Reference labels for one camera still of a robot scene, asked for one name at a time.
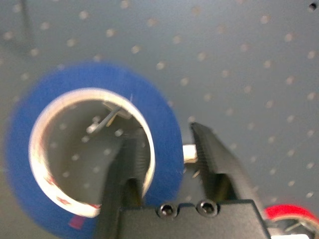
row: blue tape roll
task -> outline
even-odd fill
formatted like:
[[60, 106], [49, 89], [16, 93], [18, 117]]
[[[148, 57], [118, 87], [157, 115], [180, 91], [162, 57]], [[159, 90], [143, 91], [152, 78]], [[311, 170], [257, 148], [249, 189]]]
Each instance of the blue tape roll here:
[[45, 76], [13, 114], [5, 146], [8, 179], [27, 214], [47, 231], [65, 239], [91, 238], [96, 218], [86, 218], [80, 230], [68, 226], [75, 215], [52, 202], [38, 186], [29, 164], [28, 144], [36, 119], [50, 102], [66, 92], [89, 87], [107, 89], [127, 99], [134, 94], [132, 103], [148, 123], [155, 148], [155, 173], [145, 195], [148, 205], [172, 200], [182, 179], [178, 123], [166, 100], [147, 80], [106, 63], [80, 64]]

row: screw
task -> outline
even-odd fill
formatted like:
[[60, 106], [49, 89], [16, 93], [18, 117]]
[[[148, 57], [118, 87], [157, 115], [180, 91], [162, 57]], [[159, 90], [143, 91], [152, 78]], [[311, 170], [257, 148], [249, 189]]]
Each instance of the screw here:
[[163, 219], [173, 219], [177, 216], [177, 207], [173, 204], [163, 204], [159, 207], [157, 214]]
[[212, 200], [205, 199], [200, 201], [196, 206], [199, 214], [205, 217], [215, 217], [218, 214], [218, 206]]

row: gray pegboard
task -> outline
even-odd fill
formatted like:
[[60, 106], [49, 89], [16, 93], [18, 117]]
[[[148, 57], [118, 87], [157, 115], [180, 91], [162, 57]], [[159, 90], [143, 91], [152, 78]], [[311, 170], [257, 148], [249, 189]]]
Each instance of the gray pegboard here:
[[[212, 127], [265, 206], [296, 203], [319, 215], [319, 9], [311, 3], [2, 0], [0, 135], [15, 102], [47, 71], [112, 61], [163, 92], [185, 143], [188, 120]], [[0, 235], [37, 238], [5, 182], [3, 158], [0, 166], [1, 219], [10, 218]]]

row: pegboard hole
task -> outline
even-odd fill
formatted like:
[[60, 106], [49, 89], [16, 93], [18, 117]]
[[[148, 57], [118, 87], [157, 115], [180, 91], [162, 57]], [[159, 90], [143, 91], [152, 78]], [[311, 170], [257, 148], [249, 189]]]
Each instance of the pegboard hole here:
[[309, 5], [308, 7], [308, 11], [313, 12], [314, 10], [316, 10], [318, 7], [317, 3], [313, 2]]

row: gray background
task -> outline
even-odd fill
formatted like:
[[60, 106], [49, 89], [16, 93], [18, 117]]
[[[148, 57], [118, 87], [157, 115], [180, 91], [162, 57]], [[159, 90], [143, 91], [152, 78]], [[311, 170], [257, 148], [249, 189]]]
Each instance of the gray background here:
[[[112, 61], [163, 92], [184, 143], [191, 142], [188, 120], [214, 128], [265, 206], [296, 203], [319, 215], [319, 9], [309, 11], [313, 1], [24, 2], [27, 14], [18, 0], [0, 2], [0, 135], [14, 104], [46, 72]], [[5, 173], [1, 157], [0, 237], [54, 238], [23, 214]], [[182, 191], [181, 198], [192, 194]]]

